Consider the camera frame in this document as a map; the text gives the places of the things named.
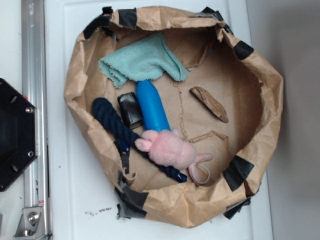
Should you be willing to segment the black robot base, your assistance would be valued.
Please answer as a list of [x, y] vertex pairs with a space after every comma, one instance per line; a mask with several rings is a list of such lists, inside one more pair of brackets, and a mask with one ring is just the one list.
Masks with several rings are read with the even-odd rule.
[[0, 80], [0, 191], [5, 192], [37, 157], [36, 108]]

